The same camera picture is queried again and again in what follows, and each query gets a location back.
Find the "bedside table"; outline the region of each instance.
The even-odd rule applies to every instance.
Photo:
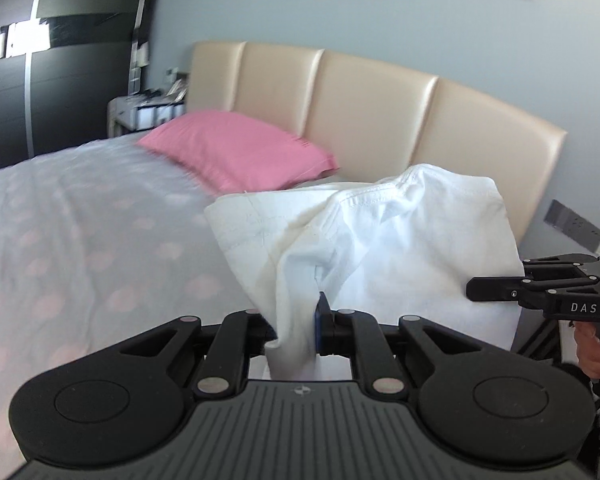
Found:
[[[116,97],[109,102],[107,136],[145,132],[179,117],[185,112],[184,101],[173,96],[148,98],[143,95]]]

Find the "bed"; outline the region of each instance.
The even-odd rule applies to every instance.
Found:
[[[517,241],[565,131],[439,76],[329,50],[203,41],[187,110],[240,112],[324,147],[340,177],[426,162],[489,176]],[[100,140],[0,170],[0,479],[23,461],[8,405],[30,377],[183,314],[250,307],[186,170]]]

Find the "beige leather headboard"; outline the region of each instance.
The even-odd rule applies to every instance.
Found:
[[[516,240],[566,132],[481,92],[382,61],[288,45],[195,44],[187,110],[234,110],[331,150],[341,174],[375,182],[428,162],[491,177]]]

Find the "human hand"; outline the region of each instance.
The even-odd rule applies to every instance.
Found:
[[[578,349],[578,365],[591,379],[600,379],[600,339],[593,323],[576,321],[573,333]]]

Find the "white cloth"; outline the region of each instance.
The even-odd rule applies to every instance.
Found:
[[[275,380],[320,379],[314,311],[417,314],[509,349],[520,308],[473,303],[474,276],[523,276],[502,197],[490,178],[429,164],[377,184],[336,183],[219,198],[205,209],[229,266],[276,330]]]

